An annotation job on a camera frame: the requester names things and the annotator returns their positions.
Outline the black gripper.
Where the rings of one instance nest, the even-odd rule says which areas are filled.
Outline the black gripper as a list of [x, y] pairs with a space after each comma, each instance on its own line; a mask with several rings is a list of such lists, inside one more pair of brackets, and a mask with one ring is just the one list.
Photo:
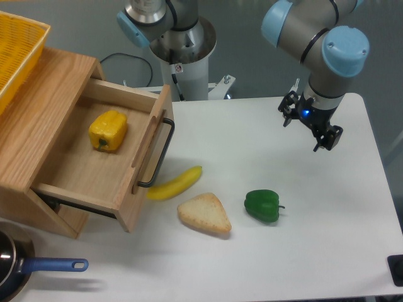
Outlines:
[[284, 118], [283, 127], [287, 127], [292, 120], [299, 119], [312, 130], [317, 141], [314, 152], [320, 148], [330, 151], [338, 144], [343, 128], [331, 125], [330, 122], [336, 109], [336, 98], [325, 98], [312, 91], [304, 91], [299, 100], [298, 94], [290, 91], [278, 107]]

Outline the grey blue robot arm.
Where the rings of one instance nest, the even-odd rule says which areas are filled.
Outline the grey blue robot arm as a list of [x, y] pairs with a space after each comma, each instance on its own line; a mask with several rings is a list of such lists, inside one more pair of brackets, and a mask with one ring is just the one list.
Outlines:
[[[261, 24], [262, 36], [310, 70], [301, 94], [293, 86], [278, 109], [284, 123], [299, 120], [309, 128], [316, 149], [334, 148], [342, 135], [331, 117], [368, 57], [364, 33], [339, 25], [359, 1], [275, 2]], [[125, 36], [158, 58], [173, 99], [206, 100], [208, 59], [217, 44], [214, 27], [196, 1], [129, 1], [116, 16]]]

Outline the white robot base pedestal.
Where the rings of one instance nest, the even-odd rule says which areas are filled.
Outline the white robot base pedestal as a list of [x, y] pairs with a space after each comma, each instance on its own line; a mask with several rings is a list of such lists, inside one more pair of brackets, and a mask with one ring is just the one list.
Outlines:
[[209, 83], [209, 57], [217, 44], [213, 25], [199, 17], [186, 31], [169, 30], [150, 44], [158, 59], [162, 78], [171, 86], [173, 101], [218, 100], [229, 97], [236, 78], [226, 74], [218, 83]]

